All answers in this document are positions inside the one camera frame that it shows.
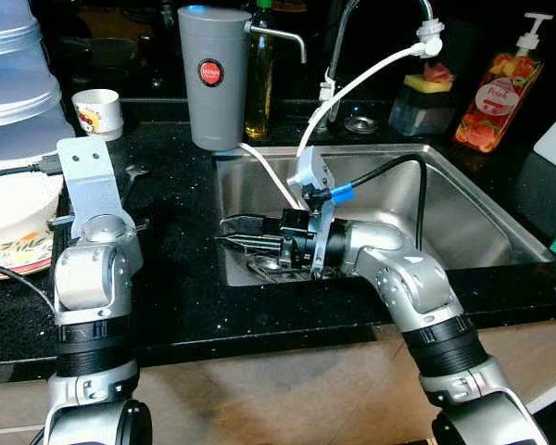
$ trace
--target soap dispenser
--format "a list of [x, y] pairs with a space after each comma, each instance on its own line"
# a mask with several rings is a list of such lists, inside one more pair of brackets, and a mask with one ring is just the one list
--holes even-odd
[[530, 52], [539, 44], [539, 25], [552, 16], [535, 12], [525, 16], [534, 19], [532, 30], [519, 37], [514, 54], [498, 53], [492, 59], [453, 137], [476, 151], [490, 153], [497, 148], [541, 72], [541, 59]]

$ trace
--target stainless steel sink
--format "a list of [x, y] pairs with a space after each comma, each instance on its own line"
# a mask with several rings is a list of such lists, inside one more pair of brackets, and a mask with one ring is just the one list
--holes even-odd
[[[506, 211], [431, 146], [419, 144], [319, 146], [336, 184], [355, 179], [400, 155], [420, 153], [428, 166], [423, 245], [447, 269], [500, 266], [553, 259], [551, 253]], [[259, 149], [278, 176], [292, 173], [296, 148]], [[238, 213], [280, 216], [287, 205], [261, 165], [241, 151], [215, 158], [222, 218]], [[420, 170], [408, 162], [356, 189], [336, 208], [337, 218], [390, 223], [413, 237]], [[220, 248], [229, 286], [264, 283], [243, 257]]]

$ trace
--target white tube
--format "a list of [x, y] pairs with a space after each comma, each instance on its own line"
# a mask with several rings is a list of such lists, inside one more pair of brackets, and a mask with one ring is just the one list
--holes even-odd
[[305, 133], [303, 133], [303, 137], [301, 138], [300, 143], [298, 144], [297, 158], [303, 152], [303, 150], [305, 149], [305, 146], [307, 146], [309, 138], [310, 138], [311, 134], [313, 133], [313, 130], [315, 130], [315, 126], [322, 119], [323, 115], [325, 113], [327, 113], [330, 110], [330, 108], [338, 100], [340, 100], [342, 97], [347, 95], [350, 91], [352, 91], [354, 88], [359, 86], [361, 83], [366, 81], [369, 77], [371, 77], [373, 74], [375, 74], [381, 68], [384, 68], [387, 65], [389, 65], [390, 63], [395, 62], [396, 60], [400, 60], [401, 58], [404, 58], [405, 56], [419, 56], [420, 54], [424, 53], [424, 49], [425, 49], [425, 44], [423, 44], [422, 42], [419, 42], [418, 44], [413, 44], [409, 48], [402, 49], [401, 51], [397, 51], [397, 53], [394, 53], [391, 56], [386, 57], [383, 60], [381, 60], [380, 62], [374, 64], [372, 67], [370, 67], [369, 69], [364, 71], [359, 77], [357, 77], [352, 82], [350, 82], [348, 85], [346, 85], [344, 88], [342, 88], [337, 93], [337, 95], [332, 97], [327, 102], [323, 102], [323, 104], [315, 110], [315, 112], [313, 113], [313, 115], [309, 119], [309, 126], [307, 127], [307, 130], [305, 130]]
[[300, 209], [300, 206], [298, 205], [297, 200], [293, 198], [293, 196], [288, 192], [288, 189], [286, 189], [284, 184], [282, 184], [282, 182], [280, 181], [280, 178], [278, 177], [276, 172], [274, 170], [272, 170], [272, 167], [270, 166], [268, 161], [263, 156], [261, 156], [261, 154], [255, 148], [253, 148], [252, 146], [249, 146], [248, 144], [245, 144], [245, 143], [241, 142], [241, 143], [237, 144], [237, 146], [239, 146], [240, 148], [243, 148], [247, 153], [249, 153], [251, 156], [253, 156], [255, 159], [257, 159], [259, 161], [259, 163], [266, 170], [266, 172], [270, 175], [270, 178], [272, 178], [273, 182], [278, 187], [278, 190], [280, 190], [280, 193], [282, 193], [284, 198], [288, 201], [288, 204], [290, 204], [290, 207], [292, 207], [293, 209]]

